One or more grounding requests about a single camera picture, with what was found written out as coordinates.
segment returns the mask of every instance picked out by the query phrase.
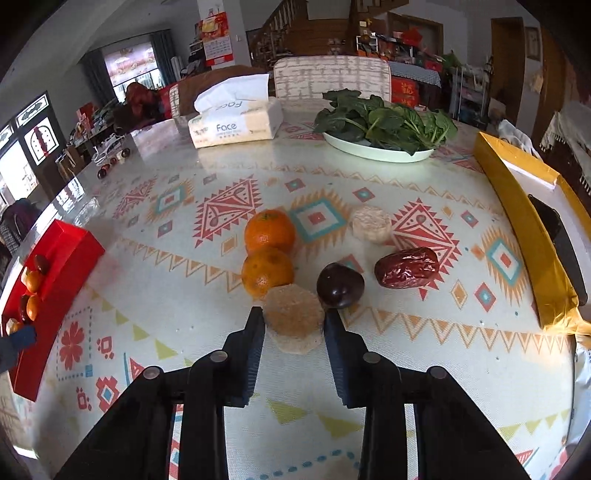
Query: gift box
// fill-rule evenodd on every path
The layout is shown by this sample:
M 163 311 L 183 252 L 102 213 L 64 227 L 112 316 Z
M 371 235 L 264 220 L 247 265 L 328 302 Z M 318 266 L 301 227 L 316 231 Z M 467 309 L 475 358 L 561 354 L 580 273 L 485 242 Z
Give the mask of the gift box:
M 14 393 L 31 401 L 37 399 L 41 377 L 61 321 L 103 253 L 105 249 L 90 232 L 60 220 L 53 220 L 33 248 L 24 266 L 34 270 L 35 256 L 42 255 L 49 262 L 49 270 L 37 292 L 41 306 L 32 323 L 37 340 L 19 354 L 17 365 L 9 373 Z M 3 334 L 9 319 L 20 318 L 18 309 L 24 294 L 30 293 L 19 279 L 2 312 Z

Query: patterned tablecloth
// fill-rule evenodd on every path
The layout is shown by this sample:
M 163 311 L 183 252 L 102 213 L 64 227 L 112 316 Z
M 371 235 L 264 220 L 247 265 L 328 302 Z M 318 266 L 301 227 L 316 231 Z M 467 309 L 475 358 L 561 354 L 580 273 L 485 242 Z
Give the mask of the patterned tablecloth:
M 164 122 L 136 135 L 137 152 L 104 181 L 90 166 L 54 202 L 86 211 L 83 224 L 107 252 L 63 321 L 37 402 L 15 396 L 50 473 L 143 367 L 191 365 L 243 328 L 252 305 L 239 276 L 243 230 L 275 207 L 297 227 L 296 283 L 314 290 L 331 261 L 360 271 L 366 291 L 342 312 L 346 327 L 402 367 L 447 368 L 530 475 L 548 472 L 569 427 L 570 347 L 538 327 L 511 225 L 470 153 L 476 131 L 461 125 L 420 163 L 379 163 L 314 134 L 322 106 L 286 103 L 272 141 L 200 151 L 186 122 Z M 391 213 L 388 245 L 351 235 L 348 217 L 361 205 Z M 440 274 L 424 288 L 381 288 L 375 261 L 413 246 L 437 252 Z M 251 404 L 226 409 L 230 478 L 356 478 L 364 414 L 342 406 L 324 346 L 286 355 L 267 337 Z M 411 409 L 407 427 L 414 478 Z M 177 459 L 173 448 L 170 478 Z
M 413 79 L 418 82 L 430 83 L 441 88 L 441 78 L 434 70 L 424 69 L 418 65 L 409 65 L 408 63 L 400 63 L 399 61 L 389 61 L 390 72 L 394 77 L 404 77 Z

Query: curtain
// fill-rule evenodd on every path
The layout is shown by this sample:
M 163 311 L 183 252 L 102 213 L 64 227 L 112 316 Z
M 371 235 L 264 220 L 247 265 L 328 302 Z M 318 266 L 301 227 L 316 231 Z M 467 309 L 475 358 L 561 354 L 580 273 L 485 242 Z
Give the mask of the curtain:
M 111 85 L 111 78 L 105 65 L 105 57 L 100 49 L 87 52 L 80 63 L 88 80 L 90 89 L 95 94 L 96 100 L 101 106 L 116 98 Z
M 154 48 L 154 57 L 162 75 L 164 85 L 170 85 L 177 81 L 174 76 L 173 65 L 170 60 L 176 56 L 173 36 L 170 30 L 161 30 L 150 34 L 150 42 Z

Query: orange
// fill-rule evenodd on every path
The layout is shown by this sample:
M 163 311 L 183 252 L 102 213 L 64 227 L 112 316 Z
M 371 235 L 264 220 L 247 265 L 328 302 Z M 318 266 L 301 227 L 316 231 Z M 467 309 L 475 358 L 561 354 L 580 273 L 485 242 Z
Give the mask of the orange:
M 280 210 L 263 210 L 252 217 L 244 230 L 244 244 L 250 255 L 261 247 L 275 247 L 286 254 L 296 241 L 296 229 Z
M 261 299 L 269 288 L 294 281 L 294 267 L 281 250 L 263 247 L 248 255 L 242 266 L 242 285 L 253 299 Z

